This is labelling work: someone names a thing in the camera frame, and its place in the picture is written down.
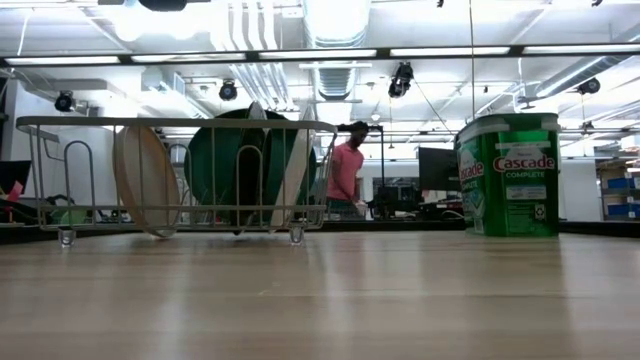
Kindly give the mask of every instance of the security camera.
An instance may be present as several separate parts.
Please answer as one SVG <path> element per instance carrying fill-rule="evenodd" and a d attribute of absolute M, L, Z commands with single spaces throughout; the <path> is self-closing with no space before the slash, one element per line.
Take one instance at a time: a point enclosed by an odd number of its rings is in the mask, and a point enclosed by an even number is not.
<path fill-rule="evenodd" d="M 73 112 L 76 108 L 76 100 L 73 98 L 73 91 L 60 91 L 60 95 L 53 104 L 60 112 Z"/>
<path fill-rule="evenodd" d="M 235 80 L 227 79 L 222 82 L 220 92 L 218 93 L 220 99 L 223 101 L 235 100 L 238 96 L 238 90 L 236 89 Z"/>
<path fill-rule="evenodd" d="M 598 81 L 598 79 L 596 78 L 589 79 L 586 82 L 580 84 L 577 90 L 580 95 L 595 94 L 600 91 L 600 81 Z"/>
<path fill-rule="evenodd" d="M 187 0 L 139 0 L 142 6 L 151 11 L 169 12 L 182 11 L 187 6 Z"/>
<path fill-rule="evenodd" d="M 408 62 L 400 63 L 396 74 L 391 78 L 389 85 L 389 97 L 397 99 L 404 96 L 411 87 L 413 80 L 413 68 Z"/>

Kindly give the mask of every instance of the blue bin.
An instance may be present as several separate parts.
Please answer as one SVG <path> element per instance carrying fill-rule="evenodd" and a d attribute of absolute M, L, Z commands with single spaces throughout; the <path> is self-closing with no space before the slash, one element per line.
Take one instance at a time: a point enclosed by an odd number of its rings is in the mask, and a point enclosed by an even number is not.
<path fill-rule="evenodd" d="M 628 216 L 629 211 L 640 214 L 640 204 L 612 204 L 607 205 L 607 210 L 609 212 L 609 216 Z"/>
<path fill-rule="evenodd" d="M 626 189 L 626 188 L 635 189 L 636 184 L 635 184 L 635 181 L 633 181 L 633 179 L 616 178 L 616 179 L 607 180 L 607 187 L 609 189 Z"/>

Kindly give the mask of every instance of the container lid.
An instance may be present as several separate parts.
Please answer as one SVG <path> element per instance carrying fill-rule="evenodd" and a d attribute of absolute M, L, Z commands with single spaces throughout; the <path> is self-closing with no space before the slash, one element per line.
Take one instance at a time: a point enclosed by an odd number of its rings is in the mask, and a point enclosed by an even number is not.
<path fill-rule="evenodd" d="M 458 132 L 456 143 L 462 143 L 476 136 L 495 132 L 536 130 L 560 131 L 558 114 L 525 113 L 482 116 L 470 122 Z"/>

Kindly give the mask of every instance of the wooden plate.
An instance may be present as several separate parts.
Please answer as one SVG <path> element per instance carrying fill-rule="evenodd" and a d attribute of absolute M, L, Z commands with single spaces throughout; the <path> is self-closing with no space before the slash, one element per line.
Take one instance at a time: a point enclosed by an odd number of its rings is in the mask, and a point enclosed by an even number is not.
<path fill-rule="evenodd" d="M 122 129 L 113 144 L 113 171 L 118 194 L 133 221 L 149 234 L 168 237 L 175 230 L 153 230 L 151 226 L 173 226 L 177 210 L 141 210 L 137 206 L 180 205 L 176 174 L 158 136 L 147 127 Z"/>

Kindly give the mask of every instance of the green plate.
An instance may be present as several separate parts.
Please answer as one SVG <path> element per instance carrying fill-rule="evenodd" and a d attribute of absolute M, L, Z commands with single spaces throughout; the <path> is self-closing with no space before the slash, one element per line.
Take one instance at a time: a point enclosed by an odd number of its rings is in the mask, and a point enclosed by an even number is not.
<path fill-rule="evenodd" d="M 245 116 L 246 119 L 251 120 L 266 120 L 267 118 L 262 106 L 257 102 L 249 106 Z M 232 204 L 256 205 L 258 203 L 258 191 L 260 187 L 260 153 L 258 151 L 262 151 L 264 141 L 265 131 L 263 129 L 244 129 L 241 146 L 238 149 L 238 151 L 240 151 L 238 154 L 239 166 L 233 174 L 233 183 L 237 183 L 239 189 L 236 187 L 233 189 Z M 250 221 L 252 214 L 254 214 L 254 211 L 240 211 L 240 214 L 232 211 L 230 213 L 231 225 L 246 225 Z"/>
<path fill-rule="evenodd" d="M 246 109 L 224 113 L 218 118 L 245 119 Z M 201 128 L 189 142 L 184 159 L 184 174 L 198 203 L 213 205 L 213 151 L 215 150 L 216 204 L 235 203 L 234 177 L 236 154 L 242 144 L 242 129 L 218 128 L 215 141 L 210 128 Z"/>

